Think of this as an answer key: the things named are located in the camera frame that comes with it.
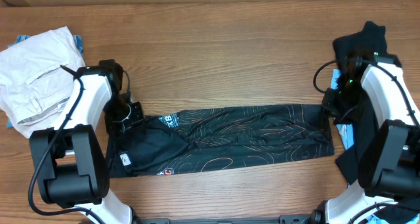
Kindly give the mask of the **black orange patterned jersey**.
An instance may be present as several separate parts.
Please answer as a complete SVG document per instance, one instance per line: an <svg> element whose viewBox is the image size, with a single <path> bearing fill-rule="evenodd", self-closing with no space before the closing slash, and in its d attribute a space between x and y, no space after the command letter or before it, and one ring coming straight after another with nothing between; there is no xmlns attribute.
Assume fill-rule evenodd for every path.
<svg viewBox="0 0 420 224"><path fill-rule="evenodd" d="M146 116L111 137L111 177L176 175L331 156L331 130L316 104L239 106Z"/></svg>

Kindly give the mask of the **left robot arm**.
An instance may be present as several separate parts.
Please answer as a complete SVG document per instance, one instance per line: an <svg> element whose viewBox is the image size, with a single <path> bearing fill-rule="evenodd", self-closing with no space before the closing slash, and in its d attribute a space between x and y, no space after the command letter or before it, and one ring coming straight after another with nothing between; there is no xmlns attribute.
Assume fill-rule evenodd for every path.
<svg viewBox="0 0 420 224"><path fill-rule="evenodd" d="M96 127L105 118L109 139L144 125L139 102L121 92L127 72L115 60L72 70L73 92L58 119L34 131L30 150L35 171L28 188L30 208L43 216L78 212L92 223L140 223L134 209L110 189L111 155L103 155Z"/></svg>

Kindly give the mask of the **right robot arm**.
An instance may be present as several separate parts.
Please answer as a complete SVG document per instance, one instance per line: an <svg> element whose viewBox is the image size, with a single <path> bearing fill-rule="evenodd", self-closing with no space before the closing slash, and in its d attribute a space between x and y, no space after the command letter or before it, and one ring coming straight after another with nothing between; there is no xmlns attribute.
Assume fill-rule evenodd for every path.
<svg viewBox="0 0 420 224"><path fill-rule="evenodd" d="M360 155L357 179L336 198L322 202L308 223L359 223L367 216L419 197L419 109L395 55L368 53L345 58L336 89L326 89L324 112L334 124L360 123L366 103L376 133Z"/></svg>

